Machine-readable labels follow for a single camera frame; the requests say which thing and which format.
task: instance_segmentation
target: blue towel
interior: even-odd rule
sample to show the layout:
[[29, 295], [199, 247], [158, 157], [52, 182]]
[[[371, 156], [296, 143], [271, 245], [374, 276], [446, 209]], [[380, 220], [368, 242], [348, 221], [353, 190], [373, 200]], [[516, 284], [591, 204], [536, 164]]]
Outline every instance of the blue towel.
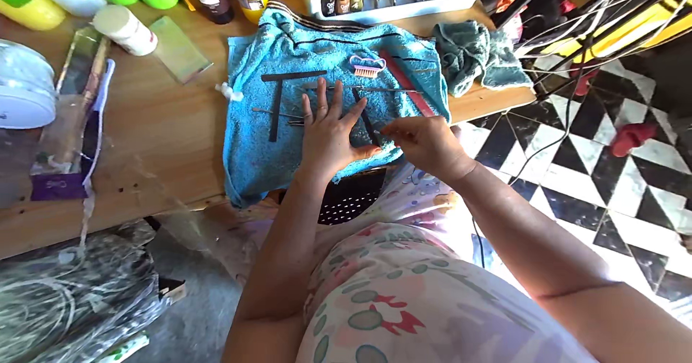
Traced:
[[465, 94], [476, 78], [481, 86], [492, 90], [533, 86], [504, 32], [491, 32], [481, 23], [466, 21], [438, 23], [432, 33], [439, 43], [452, 96]]
[[[259, 20], [257, 33], [248, 37], [229, 38], [229, 85], [242, 92], [242, 101], [230, 101], [223, 142], [223, 165], [226, 168], [226, 193], [238, 207], [259, 202], [266, 193], [290, 183], [300, 164], [303, 129], [279, 120], [278, 140], [269, 142], [271, 115], [253, 111], [258, 107], [272, 110], [276, 82], [262, 82], [264, 74], [327, 70], [330, 84], [401, 88], [394, 76], [382, 71], [377, 78], [355, 76], [349, 64], [352, 55], [378, 58], [385, 49], [398, 63], [415, 87], [423, 92], [430, 108], [451, 119], [447, 104], [447, 86], [440, 74], [440, 63], [434, 39], [423, 39], [393, 25], [366, 26], [354, 22], [324, 22], [290, 11], [279, 1], [271, 0]], [[300, 96], [307, 93], [316, 110], [316, 94], [304, 90], [305, 83], [317, 78], [285, 80], [281, 95], [281, 112], [302, 116]], [[392, 119], [420, 116], [421, 112], [406, 93], [364, 92], [373, 128], [379, 130]], [[344, 90], [344, 112], [355, 103], [350, 89]], [[383, 152], [372, 158], [349, 164], [333, 178], [339, 181], [370, 168], [390, 163], [402, 152], [391, 140], [381, 138]], [[351, 132], [351, 143], [358, 147], [371, 143], [363, 121]]]

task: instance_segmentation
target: white bottle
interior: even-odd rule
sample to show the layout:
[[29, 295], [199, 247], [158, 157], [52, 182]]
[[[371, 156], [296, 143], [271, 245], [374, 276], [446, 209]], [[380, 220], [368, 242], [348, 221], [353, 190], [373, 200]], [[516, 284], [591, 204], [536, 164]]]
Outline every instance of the white bottle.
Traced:
[[111, 38], [134, 56], [149, 55], [156, 49], [159, 38], [121, 5], [103, 7], [91, 22], [97, 31]]

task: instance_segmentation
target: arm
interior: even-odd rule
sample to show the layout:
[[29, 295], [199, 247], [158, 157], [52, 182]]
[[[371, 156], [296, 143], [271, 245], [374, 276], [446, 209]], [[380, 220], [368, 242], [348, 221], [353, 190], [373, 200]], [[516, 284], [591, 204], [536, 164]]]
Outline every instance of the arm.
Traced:
[[683, 362], [692, 332], [636, 290], [555, 221], [463, 151], [441, 117], [397, 119], [382, 130], [406, 158], [450, 185], [514, 277], [597, 359]]
[[327, 184], [352, 161], [378, 152], [353, 148], [349, 133], [365, 107], [363, 99], [341, 117], [342, 84], [336, 83], [331, 108], [326, 81], [318, 81], [313, 115], [304, 94], [305, 137], [302, 161], [257, 254], [226, 341], [223, 362], [294, 362], [306, 324], [302, 306], [314, 253], [315, 228]]

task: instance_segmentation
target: wooden desk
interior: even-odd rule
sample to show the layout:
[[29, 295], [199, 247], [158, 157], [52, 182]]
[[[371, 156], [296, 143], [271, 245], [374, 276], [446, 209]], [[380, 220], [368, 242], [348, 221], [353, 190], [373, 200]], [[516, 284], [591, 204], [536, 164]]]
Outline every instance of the wooden desk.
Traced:
[[[298, 12], [306, 11], [303, 0], [282, 1]], [[98, 195], [89, 231], [188, 204], [204, 205], [222, 196], [226, 101], [214, 85], [227, 78], [226, 38], [257, 30], [238, 9], [236, 20], [225, 26], [214, 25], [183, 4], [161, 11], [139, 3], [131, 10], [147, 25], [162, 15], [170, 16], [214, 66], [181, 86], [157, 58], [137, 58], [113, 46], [110, 57], [117, 67], [105, 113], [105, 146], [93, 178]], [[2, 16], [0, 19], [2, 38], [38, 50], [55, 70], [62, 67], [75, 27], [85, 23], [67, 19], [52, 31], [33, 32]], [[479, 7], [401, 19], [394, 24], [430, 35], [437, 22], [467, 19], [491, 25]], [[533, 99], [525, 88], [492, 92], [475, 85], [462, 98], [450, 98], [450, 108], [453, 120], [459, 122]], [[81, 201], [23, 201], [2, 209], [0, 258], [76, 237], [81, 219]]]

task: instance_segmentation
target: left hand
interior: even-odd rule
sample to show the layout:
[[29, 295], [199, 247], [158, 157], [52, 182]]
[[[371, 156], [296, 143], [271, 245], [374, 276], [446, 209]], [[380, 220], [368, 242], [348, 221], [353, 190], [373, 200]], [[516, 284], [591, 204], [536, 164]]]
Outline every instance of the left hand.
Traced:
[[367, 98], [357, 102], [341, 119], [343, 85], [336, 81], [332, 105], [327, 105], [327, 82], [318, 79], [317, 112], [313, 114], [307, 94], [302, 95], [305, 116], [302, 161], [298, 169], [319, 180], [329, 181], [333, 176], [356, 160], [367, 159], [382, 152], [382, 148], [369, 145], [351, 146], [349, 134], [360, 113], [368, 103]]

